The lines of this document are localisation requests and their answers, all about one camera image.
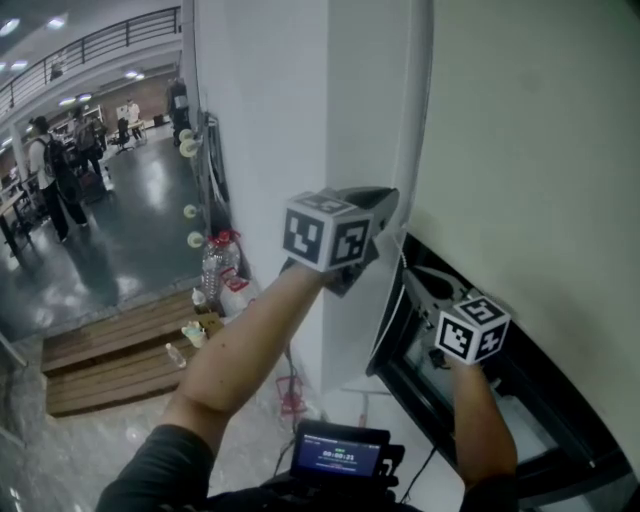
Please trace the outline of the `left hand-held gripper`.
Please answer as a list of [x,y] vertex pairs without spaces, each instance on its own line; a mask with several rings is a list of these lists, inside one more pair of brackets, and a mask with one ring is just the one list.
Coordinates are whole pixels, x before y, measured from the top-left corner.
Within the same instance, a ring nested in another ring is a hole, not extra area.
[[325,189],[290,198],[284,209],[281,247],[285,268],[300,263],[328,277],[326,288],[345,296],[379,258],[376,233],[391,221],[396,188]]

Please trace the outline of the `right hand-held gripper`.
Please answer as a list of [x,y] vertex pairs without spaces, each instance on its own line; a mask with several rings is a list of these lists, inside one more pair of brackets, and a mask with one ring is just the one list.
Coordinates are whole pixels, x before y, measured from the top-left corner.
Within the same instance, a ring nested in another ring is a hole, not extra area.
[[429,267],[404,269],[402,281],[413,308],[437,322],[435,347],[446,355],[473,365],[502,349],[511,316],[492,299]]

